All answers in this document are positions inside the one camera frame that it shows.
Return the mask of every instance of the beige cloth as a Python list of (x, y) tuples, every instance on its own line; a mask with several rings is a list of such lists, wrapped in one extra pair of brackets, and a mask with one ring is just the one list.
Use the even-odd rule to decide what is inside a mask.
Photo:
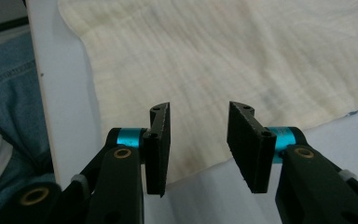
[(58, 2), (89, 55), (103, 137), (171, 102), (168, 182), (230, 158), (228, 101), (302, 129), (358, 110), (358, 1)]

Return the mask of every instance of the blue tape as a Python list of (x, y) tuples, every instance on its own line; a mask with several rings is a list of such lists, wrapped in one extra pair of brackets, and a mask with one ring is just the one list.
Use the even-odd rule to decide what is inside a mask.
[(277, 135), (277, 142), (275, 144), (275, 154), (273, 163), (282, 163), (280, 153), (286, 150), (287, 146), (296, 143), (296, 137), (288, 127), (268, 127), (270, 131)]
[(138, 128), (122, 128), (118, 132), (117, 144), (125, 145), (127, 147), (135, 147), (139, 149), (139, 139), (141, 137), (141, 130)]

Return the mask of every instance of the person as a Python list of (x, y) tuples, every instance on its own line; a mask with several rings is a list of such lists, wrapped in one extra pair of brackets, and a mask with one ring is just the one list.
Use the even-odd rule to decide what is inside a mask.
[(35, 182), (55, 179), (28, 31), (0, 44), (0, 209)]

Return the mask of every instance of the white table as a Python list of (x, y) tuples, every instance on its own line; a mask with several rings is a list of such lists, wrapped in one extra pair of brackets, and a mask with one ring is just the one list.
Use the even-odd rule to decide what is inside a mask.
[[(56, 1), (27, 6), (55, 173), (65, 188), (103, 146), (90, 63)], [(358, 115), (305, 134), (326, 158), (358, 175)], [(216, 165), (169, 185), (162, 199), (145, 195), (145, 223), (281, 223), (274, 202), (280, 170), (273, 166), (269, 193), (254, 196), (233, 160)]]

